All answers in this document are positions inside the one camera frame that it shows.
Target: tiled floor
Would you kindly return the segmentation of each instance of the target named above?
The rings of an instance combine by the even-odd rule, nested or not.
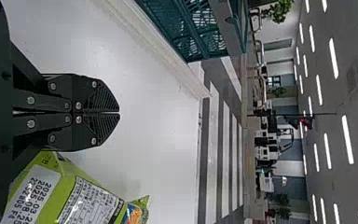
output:
[[[227,59],[202,62],[212,98],[203,101],[198,223],[243,223],[239,81]]]

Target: green package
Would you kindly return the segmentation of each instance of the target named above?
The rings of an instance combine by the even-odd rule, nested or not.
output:
[[[13,181],[3,224],[145,224],[149,197],[125,203],[69,160],[41,151]]]

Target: fluorescent light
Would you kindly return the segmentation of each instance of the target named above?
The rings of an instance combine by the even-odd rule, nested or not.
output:
[[[333,38],[330,38],[329,47],[330,47],[331,64],[333,65],[333,71],[334,71],[334,78],[337,79],[339,76],[339,73],[338,73],[336,48],[334,47]]]
[[[310,25],[310,48],[312,49],[312,52],[315,52],[315,42],[313,39],[313,27]]]
[[[322,220],[326,224],[326,212],[324,211],[324,199],[321,198]]]
[[[295,80],[297,81],[297,66],[294,65],[294,68],[295,68]]]
[[[304,44],[304,35],[302,32],[302,23],[299,24],[301,44]]]
[[[305,7],[307,9],[307,13],[310,13],[310,1],[309,0],[305,0]]]
[[[300,61],[300,53],[298,51],[298,47],[296,47],[296,53],[297,53],[297,64],[301,65],[301,61]]]
[[[339,224],[339,212],[338,212],[338,205],[334,204],[334,216],[336,217],[336,224]]]
[[[354,164],[353,151],[351,147],[350,129],[348,126],[347,116],[342,116],[342,128],[344,129],[345,144],[347,146],[348,162]]]
[[[327,0],[322,0],[322,6],[324,7],[324,12],[327,10]]]
[[[315,221],[318,221],[318,211],[316,210],[316,200],[315,195],[312,194],[312,203],[313,203],[313,217],[315,218]]]
[[[312,100],[310,99],[310,96],[308,97],[308,106],[310,107],[310,116],[312,117]]]
[[[305,77],[308,77],[307,56],[303,55]]]
[[[301,133],[301,139],[304,138],[304,134],[303,134],[303,131],[302,131],[302,123],[300,122],[300,133]]]
[[[307,174],[307,159],[305,155],[303,155],[303,161],[304,161],[304,174]]]
[[[300,91],[301,91],[301,95],[302,95],[302,94],[304,94],[304,88],[302,85],[302,76],[300,75],[299,78],[300,78]]]
[[[316,164],[316,172],[321,171],[319,166],[319,155],[318,155],[318,147],[316,146],[316,143],[313,144],[313,153],[315,154],[315,164]]]
[[[319,79],[319,75],[316,75],[316,88],[318,89],[319,105],[323,105],[324,98],[322,97],[321,80]]]
[[[331,170],[330,146],[328,145],[327,133],[324,134],[324,148],[326,150],[327,168]]]
[[[306,112],[305,110],[303,111],[303,114],[304,114],[304,117],[307,116],[307,112]],[[304,130],[305,130],[305,132],[307,132],[307,131],[308,131],[308,127],[307,127],[307,126],[304,126]]]

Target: product label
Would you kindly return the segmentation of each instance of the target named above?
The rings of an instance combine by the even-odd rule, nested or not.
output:
[[[64,224],[108,224],[120,212],[123,201],[112,193],[76,177],[76,184],[59,217]]]
[[[34,224],[61,175],[35,165],[22,181],[2,218],[2,224]]]

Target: ceiling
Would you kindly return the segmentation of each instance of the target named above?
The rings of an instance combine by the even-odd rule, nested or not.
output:
[[[303,140],[313,214],[311,219],[314,223],[324,223],[324,205],[325,223],[336,223],[336,204],[340,223],[358,223],[358,0],[327,0],[326,12],[322,0],[310,0],[310,13],[307,13],[305,5],[301,8],[300,17],[304,31],[303,44],[297,36],[301,59],[297,73],[302,76],[304,87],[304,94],[298,96],[299,109],[309,113],[310,98],[314,114],[337,113],[316,116],[313,130],[306,132]],[[310,25],[313,27],[315,52],[311,50]],[[329,48],[331,38],[337,55],[336,74]],[[308,77],[304,76],[303,55],[307,57]],[[317,91],[317,75],[321,83],[322,105]],[[345,138],[343,116],[348,121],[350,144]],[[328,136],[331,169],[327,165],[325,133]],[[349,159],[349,146],[353,162]]]

